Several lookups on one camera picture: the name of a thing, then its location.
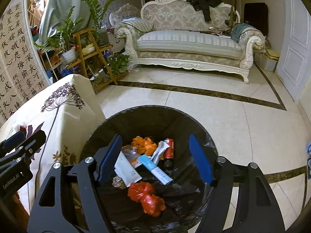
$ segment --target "blue and white box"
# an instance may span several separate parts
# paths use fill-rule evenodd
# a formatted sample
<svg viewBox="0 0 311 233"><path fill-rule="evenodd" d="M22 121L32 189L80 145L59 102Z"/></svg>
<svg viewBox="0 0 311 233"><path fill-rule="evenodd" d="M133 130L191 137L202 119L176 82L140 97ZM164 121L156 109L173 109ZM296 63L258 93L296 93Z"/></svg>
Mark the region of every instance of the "blue and white box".
<svg viewBox="0 0 311 233"><path fill-rule="evenodd" d="M165 172L156 166L147 155L142 155L137 158L163 185L173 181Z"/></svg>

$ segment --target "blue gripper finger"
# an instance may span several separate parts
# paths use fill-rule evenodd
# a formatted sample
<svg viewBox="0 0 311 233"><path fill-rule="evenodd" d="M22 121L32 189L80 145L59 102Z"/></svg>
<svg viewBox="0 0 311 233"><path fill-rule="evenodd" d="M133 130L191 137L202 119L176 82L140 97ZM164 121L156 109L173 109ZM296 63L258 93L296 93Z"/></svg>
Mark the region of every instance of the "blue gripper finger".
<svg viewBox="0 0 311 233"><path fill-rule="evenodd" d="M110 175L114 170L114 165L120 155L122 149L122 137L119 135L113 142L104 160L99 165L99 172L97 181L99 183L105 183L109 180Z"/></svg>
<svg viewBox="0 0 311 233"><path fill-rule="evenodd" d="M197 165L202 180L211 185L211 183L214 181L212 166L209 160L206 158L202 147L194 135L191 135L189 138L189 149L194 158L195 164Z"/></svg>

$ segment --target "orange plastic bag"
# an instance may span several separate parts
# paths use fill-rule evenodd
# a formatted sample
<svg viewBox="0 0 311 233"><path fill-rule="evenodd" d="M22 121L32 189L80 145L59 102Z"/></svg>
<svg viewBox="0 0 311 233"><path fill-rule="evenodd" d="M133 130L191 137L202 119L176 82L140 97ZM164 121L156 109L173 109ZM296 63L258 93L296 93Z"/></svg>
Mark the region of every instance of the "orange plastic bag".
<svg viewBox="0 0 311 233"><path fill-rule="evenodd" d="M144 195L140 202L142 203L142 208L144 213L151 215L153 217L158 217L161 215L161 211L166 209L164 200L160 197L155 196L154 194Z"/></svg>
<svg viewBox="0 0 311 233"><path fill-rule="evenodd" d="M144 213L153 217L161 215L166 209L164 200L158 196L152 184L148 182L133 183L128 188L128 196L135 202L141 202Z"/></svg>
<svg viewBox="0 0 311 233"><path fill-rule="evenodd" d="M140 199L145 194L155 194L156 191L152 184L148 182L139 182L139 183L133 183L128 188L128 197L131 198L132 201L140 202Z"/></svg>
<svg viewBox="0 0 311 233"><path fill-rule="evenodd" d="M133 138L131 146L137 147L137 153L140 155L146 154L147 156L152 156L158 147L149 137L135 137Z"/></svg>

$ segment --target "black garbage bag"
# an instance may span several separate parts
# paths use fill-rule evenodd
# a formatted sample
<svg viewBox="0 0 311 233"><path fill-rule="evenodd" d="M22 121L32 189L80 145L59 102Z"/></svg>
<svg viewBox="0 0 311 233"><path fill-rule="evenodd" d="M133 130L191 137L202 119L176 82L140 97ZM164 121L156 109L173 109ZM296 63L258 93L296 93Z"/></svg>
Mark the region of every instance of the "black garbage bag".
<svg viewBox="0 0 311 233"><path fill-rule="evenodd" d="M136 170L141 181L150 182L156 195L163 198L166 210L159 217L144 214L140 203L132 201L128 189L112 186L112 178L97 189L116 232L187 232L201 219L209 201L210 187L202 181L189 150L188 139L194 134L201 144L216 153L208 132L195 119L166 106L139 106L121 111L105 120L86 142L81 160L93 156L107 146L115 134L122 135L123 146L131 144L136 136L151 137L155 143L166 138L175 142L174 168L165 171L174 181L163 185L144 166ZM158 164L163 168L163 161Z"/></svg>

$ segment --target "red can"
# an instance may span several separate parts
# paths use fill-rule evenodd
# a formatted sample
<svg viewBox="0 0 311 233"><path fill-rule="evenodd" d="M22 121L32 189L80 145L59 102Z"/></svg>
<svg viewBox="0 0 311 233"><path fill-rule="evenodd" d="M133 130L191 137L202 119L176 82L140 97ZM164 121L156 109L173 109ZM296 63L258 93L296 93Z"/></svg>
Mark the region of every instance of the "red can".
<svg viewBox="0 0 311 233"><path fill-rule="evenodd" d="M167 170L172 170L173 169L173 161L174 161L174 140L171 138L167 138L164 140L169 147L166 149L166 151L163 154L164 157L164 167Z"/></svg>
<svg viewBox="0 0 311 233"><path fill-rule="evenodd" d="M169 145L169 147L163 154L164 159L174 159L174 140L171 138L167 138L164 140L164 142Z"/></svg>

